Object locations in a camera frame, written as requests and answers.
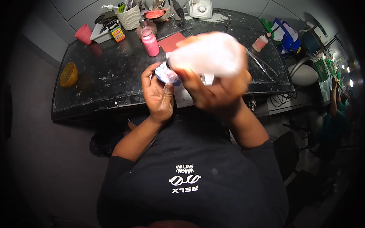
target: black tabletop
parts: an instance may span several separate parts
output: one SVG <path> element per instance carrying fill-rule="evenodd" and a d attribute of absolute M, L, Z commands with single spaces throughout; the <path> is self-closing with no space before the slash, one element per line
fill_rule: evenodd
<path fill-rule="evenodd" d="M 220 11 L 214 12 L 220 13 L 220 16 L 229 16 L 230 25 L 229 20 L 203 21 L 189 18 L 185 20 L 184 27 L 193 26 L 189 31 L 194 35 L 211 31 L 228 32 L 246 47 L 251 47 L 260 35 L 266 33 L 257 17 L 225 9 L 215 10 Z M 182 29 L 179 21 L 155 24 L 158 31 L 157 39 Z M 141 73 L 150 64 L 165 61 L 166 54 L 160 48 L 160 53 L 156 57 L 149 57 L 135 30 L 123 32 L 126 38 L 119 43 L 116 43 L 114 39 L 101 44 L 93 42 L 90 45 L 75 41 L 68 46 L 55 84 L 52 120 L 82 116 L 104 109 L 131 108 L 132 105 L 144 104 Z M 185 37 L 190 35 L 187 31 L 181 33 Z M 288 70 L 272 40 L 269 40 L 263 50 L 256 54 L 273 68 L 279 77 L 271 73 L 277 82 L 273 83 L 249 58 L 252 83 L 248 93 L 293 92 Z M 69 62 L 75 63 L 78 69 L 78 80 L 74 85 L 64 88 L 59 85 L 59 76 Z"/>

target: floor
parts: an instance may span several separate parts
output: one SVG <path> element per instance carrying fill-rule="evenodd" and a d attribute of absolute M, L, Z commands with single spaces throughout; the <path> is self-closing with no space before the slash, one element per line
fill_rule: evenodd
<path fill-rule="evenodd" d="M 94 131 L 58 125 L 50 120 L 58 69 L 21 43 L 14 49 L 9 69 L 13 126 L 7 151 L 25 198 L 46 227 L 49 227 L 48 213 L 99 227 L 96 199 L 108 159 L 95 157 L 89 152 Z M 272 140 L 289 130 L 283 126 L 288 123 L 285 115 L 259 119 Z M 299 148 L 307 145 L 303 139 L 305 136 L 304 132 L 295 132 Z M 302 151 L 297 170 L 315 173 L 318 163 L 319 159 L 309 151 Z M 315 216 L 316 210 L 308 210 L 307 214 L 300 215 L 297 227 L 304 227 L 300 224 L 308 216 Z M 317 221 L 308 225 L 319 227 L 319 224 Z"/>

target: jar of pink powder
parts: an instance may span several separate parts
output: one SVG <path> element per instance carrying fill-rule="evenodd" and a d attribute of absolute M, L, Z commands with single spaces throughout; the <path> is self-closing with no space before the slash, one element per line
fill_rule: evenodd
<path fill-rule="evenodd" d="M 147 54 L 151 57 L 157 56 L 160 52 L 160 49 L 158 48 L 157 39 L 152 33 L 152 29 L 149 27 L 145 27 L 142 29 L 141 34 L 142 43 L 146 48 Z"/>

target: pink plastic cup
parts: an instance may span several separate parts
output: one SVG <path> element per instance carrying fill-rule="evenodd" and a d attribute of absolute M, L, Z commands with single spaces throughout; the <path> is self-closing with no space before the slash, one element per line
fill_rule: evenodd
<path fill-rule="evenodd" d="M 90 40 L 91 34 L 92 34 L 92 31 L 91 31 L 90 27 L 87 24 L 85 24 L 85 25 L 81 26 L 81 28 L 78 29 L 78 31 L 75 34 L 75 37 L 78 40 L 82 41 L 84 44 L 89 45 L 89 44 L 91 44 L 91 40 Z"/>

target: pink liquid bottle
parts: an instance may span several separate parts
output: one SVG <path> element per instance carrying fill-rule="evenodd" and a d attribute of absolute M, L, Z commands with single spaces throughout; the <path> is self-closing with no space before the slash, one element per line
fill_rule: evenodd
<path fill-rule="evenodd" d="M 152 33 L 151 28 L 145 27 L 141 31 L 142 34 L 142 42 L 146 48 L 147 54 L 151 57 L 157 56 L 160 52 L 158 48 L 157 39 L 155 35 Z"/>

